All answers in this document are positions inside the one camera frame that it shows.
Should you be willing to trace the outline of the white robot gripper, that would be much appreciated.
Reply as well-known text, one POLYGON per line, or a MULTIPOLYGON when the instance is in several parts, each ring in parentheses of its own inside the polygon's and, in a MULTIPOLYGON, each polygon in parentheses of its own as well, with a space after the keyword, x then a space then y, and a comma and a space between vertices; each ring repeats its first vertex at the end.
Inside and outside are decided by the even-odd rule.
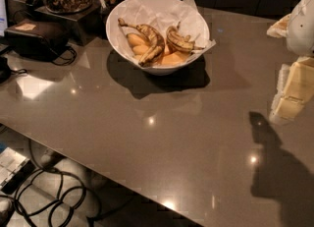
POLYGON ((314 96, 314 0, 300 0, 291 14, 267 29, 274 38, 287 38, 289 51, 299 56, 292 65, 283 64, 278 75, 269 120, 277 125, 292 122, 314 96))

